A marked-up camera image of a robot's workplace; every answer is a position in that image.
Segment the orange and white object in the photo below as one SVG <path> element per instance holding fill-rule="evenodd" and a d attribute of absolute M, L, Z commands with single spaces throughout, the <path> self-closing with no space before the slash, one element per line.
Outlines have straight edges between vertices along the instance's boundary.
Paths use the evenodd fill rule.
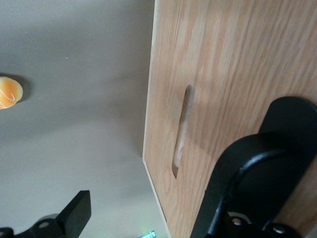
<path fill-rule="evenodd" d="M 22 86 L 8 77 L 0 77 L 0 110 L 14 106 L 23 95 Z"/>

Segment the wooden panel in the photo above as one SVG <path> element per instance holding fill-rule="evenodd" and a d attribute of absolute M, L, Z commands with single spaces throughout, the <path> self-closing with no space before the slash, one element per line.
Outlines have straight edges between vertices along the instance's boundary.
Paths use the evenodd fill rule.
<path fill-rule="evenodd" d="M 188 238 L 213 167 L 256 133 L 286 95 L 317 103 L 316 0 L 157 0 L 144 162 L 173 238 Z M 177 178 L 184 92 L 196 88 Z M 306 235 L 317 221 L 317 160 L 277 217 Z"/>

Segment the screw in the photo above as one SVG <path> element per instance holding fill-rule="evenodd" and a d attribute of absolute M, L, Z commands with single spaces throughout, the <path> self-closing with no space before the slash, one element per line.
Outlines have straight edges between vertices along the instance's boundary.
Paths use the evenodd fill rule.
<path fill-rule="evenodd" d="M 273 226 L 273 231 L 275 231 L 278 234 L 284 234 L 285 233 L 285 229 L 282 226 L 279 226 L 279 225 Z"/>
<path fill-rule="evenodd" d="M 39 228 L 42 229 L 44 227 L 47 227 L 49 225 L 48 222 L 42 222 L 41 224 L 39 224 Z"/>
<path fill-rule="evenodd" d="M 236 226 L 240 226 L 242 225 L 242 222 L 239 218 L 233 218 L 232 219 L 233 224 L 235 224 Z"/>

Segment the black plastic part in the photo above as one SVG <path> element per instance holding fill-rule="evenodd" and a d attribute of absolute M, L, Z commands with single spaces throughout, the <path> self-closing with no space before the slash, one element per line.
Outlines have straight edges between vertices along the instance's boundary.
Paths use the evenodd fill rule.
<path fill-rule="evenodd" d="M 259 134 L 234 142 L 219 158 L 191 238 L 226 237 L 228 212 L 244 214 L 255 230 L 264 229 L 316 153 L 316 106 L 298 97 L 273 101 Z"/>
<path fill-rule="evenodd" d="M 89 191 L 80 191 L 56 217 L 67 238 L 77 238 L 91 217 Z"/>
<path fill-rule="evenodd" d="M 40 220 L 17 235 L 11 228 L 0 228 L 0 238 L 78 238 L 90 216 L 90 193 L 80 191 L 55 219 Z"/>

